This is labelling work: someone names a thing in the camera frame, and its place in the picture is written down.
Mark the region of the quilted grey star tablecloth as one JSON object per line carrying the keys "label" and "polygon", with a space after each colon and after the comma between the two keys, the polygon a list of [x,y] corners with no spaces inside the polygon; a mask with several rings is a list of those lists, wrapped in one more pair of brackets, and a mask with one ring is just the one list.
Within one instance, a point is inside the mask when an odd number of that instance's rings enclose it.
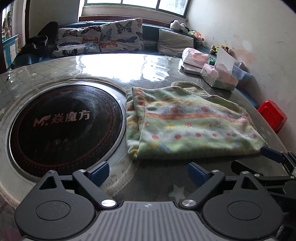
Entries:
{"label": "quilted grey star tablecloth", "polygon": [[295,240],[293,157],[173,57],[1,75],[1,199],[20,240]]}

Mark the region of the blue sofa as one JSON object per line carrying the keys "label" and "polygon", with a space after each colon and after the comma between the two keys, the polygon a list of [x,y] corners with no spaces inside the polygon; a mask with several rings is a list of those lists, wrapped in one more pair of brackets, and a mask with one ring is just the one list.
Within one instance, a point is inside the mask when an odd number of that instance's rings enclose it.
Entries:
{"label": "blue sofa", "polygon": [[99,53],[147,53],[182,57],[185,49],[205,54],[207,48],[195,36],[145,25],[141,18],[86,24],[81,28],[60,28],[49,22],[31,37],[10,65],[11,69],[50,58]]}

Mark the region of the pink tissue pack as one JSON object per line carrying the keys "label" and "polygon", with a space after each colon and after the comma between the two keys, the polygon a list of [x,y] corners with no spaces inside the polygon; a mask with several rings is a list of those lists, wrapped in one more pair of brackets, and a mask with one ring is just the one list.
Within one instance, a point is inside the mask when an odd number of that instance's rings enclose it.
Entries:
{"label": "pink tissue pack", "polygon": [[205,64],[209,64],[210,55],[193,48],[185,48],[182,52],[182,60],[186,64],[203,68]]}

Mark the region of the green patterned child's cardigan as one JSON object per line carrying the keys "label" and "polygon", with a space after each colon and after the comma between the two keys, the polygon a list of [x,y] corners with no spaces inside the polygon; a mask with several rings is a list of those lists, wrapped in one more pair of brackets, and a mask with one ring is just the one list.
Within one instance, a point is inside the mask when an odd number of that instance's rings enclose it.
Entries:
{"label": "green patterned child's cardigan", "polygon": [[253,155],[266,146],[247,111],[192,82],[126,92],[126,143],[134,159]]}

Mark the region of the grey plain cushion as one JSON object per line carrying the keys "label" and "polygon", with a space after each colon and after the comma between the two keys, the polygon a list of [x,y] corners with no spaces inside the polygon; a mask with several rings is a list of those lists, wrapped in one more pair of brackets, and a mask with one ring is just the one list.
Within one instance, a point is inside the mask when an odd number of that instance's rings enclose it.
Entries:
{"label": "grey plain cushion", "polygon": [[194,47],[192,37],[175,33],[169,30],[159,29],[158,53],[166,56],[182,57],[186,48]]}

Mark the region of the window with green frame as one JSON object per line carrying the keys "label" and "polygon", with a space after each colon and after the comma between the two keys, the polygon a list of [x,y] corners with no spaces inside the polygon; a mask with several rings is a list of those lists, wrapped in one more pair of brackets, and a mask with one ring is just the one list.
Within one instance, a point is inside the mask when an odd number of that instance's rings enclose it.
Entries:
{"label": "window with green frame", "polygon": [[84,6],[128,6],[185,17],[190,3],[189,0],[86,0]]}

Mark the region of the clear plastic storage box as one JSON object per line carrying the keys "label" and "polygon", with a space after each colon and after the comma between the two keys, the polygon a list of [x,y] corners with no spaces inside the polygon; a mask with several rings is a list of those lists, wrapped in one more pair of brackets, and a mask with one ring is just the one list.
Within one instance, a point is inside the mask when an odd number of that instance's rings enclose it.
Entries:
{"label": "clear plastic storage box", "polygon": [[253,75],[246,71],[245,65],[238,61],[233,65],[232,75],[239,81],[253,78]]}

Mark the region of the black clothes pile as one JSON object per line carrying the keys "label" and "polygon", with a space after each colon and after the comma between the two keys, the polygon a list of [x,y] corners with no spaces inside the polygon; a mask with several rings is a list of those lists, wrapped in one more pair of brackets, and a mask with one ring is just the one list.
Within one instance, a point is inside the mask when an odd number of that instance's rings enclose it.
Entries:
{"label": "black clothes pile", "polygon": [[49,22],[40,32],[27,40],[10,65],[11,69],[39,63],[53,52],[56,37],[58,35],[59,23]]}

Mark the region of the butterfly print cushion lying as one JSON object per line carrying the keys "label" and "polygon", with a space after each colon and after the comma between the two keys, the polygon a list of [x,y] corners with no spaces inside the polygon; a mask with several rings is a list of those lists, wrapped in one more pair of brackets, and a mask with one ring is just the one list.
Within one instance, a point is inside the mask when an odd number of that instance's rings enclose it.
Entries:
{"label": "butterfly print cushion lying", "polygon": [[60,28],[56,37],[52,58],[100,53],[100,26],[84,28]]}

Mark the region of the butterfly print cushion upright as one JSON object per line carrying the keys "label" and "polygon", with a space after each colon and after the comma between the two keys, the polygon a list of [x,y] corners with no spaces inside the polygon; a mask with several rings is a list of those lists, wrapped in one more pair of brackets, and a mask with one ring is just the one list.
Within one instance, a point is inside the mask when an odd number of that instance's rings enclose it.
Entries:
{"label": "butterfly print cushion upright", "polygon": [[115,21],[100,27],[101,52],[144,51],[142,18]]}

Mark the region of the blue white cabinet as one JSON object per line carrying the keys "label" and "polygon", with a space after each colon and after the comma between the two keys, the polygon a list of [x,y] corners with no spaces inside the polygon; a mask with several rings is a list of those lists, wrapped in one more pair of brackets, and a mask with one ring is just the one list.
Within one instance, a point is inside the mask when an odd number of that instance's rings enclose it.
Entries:
{"label": "blue white cabinet", "polygon": [[18,54],[18,35],[14,35],[3,41],[4,60],[9,69]]}

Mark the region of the round black induction cooktop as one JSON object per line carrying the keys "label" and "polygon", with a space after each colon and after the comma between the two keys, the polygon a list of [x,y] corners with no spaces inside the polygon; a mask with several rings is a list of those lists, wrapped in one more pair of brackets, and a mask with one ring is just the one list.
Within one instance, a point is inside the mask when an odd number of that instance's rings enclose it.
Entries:
{"label": "round black induction cooktop", "polygon": [[29,180],[55,170],[69,175],[108,160],[125,132],[123,92],[113,85],[76,81],[49,87],[17,111],[8,155]]}

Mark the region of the flat book under tissues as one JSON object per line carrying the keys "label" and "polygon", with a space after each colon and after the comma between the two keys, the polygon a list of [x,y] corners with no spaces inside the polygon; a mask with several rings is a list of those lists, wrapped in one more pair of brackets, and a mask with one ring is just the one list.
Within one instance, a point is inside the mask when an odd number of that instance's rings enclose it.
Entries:
{"label": "flat book under tissues", "polygon": [[191,65],[185,65],[182,64],[181,65],[181,69],[188,74],[193,74],[193,75],[200,75],[201,76],[201,68],[195,67],[195,66],[191,66]]}

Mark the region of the white plush toy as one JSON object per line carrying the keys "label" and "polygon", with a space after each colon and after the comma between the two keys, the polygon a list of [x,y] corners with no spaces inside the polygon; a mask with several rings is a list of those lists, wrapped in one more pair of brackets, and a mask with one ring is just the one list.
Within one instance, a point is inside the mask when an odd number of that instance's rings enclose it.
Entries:
{"label": "white plush toy", "polygon": [[173,20],[170,22],[170,29],[183,33],[188,33],[190,31],[185,23],[180,23],[178,20]]}

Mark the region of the red plastic stool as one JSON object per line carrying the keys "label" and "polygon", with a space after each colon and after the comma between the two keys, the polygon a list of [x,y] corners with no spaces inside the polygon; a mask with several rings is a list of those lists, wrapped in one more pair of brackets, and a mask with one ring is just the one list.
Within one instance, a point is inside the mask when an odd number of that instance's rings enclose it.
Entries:
{"label": "red plastic stool", "polygon": [[271,100],[266,100],[258,108],[258,112],[263,116],[275,133],[278,133],[287,121],[287,116],[284,112]]}

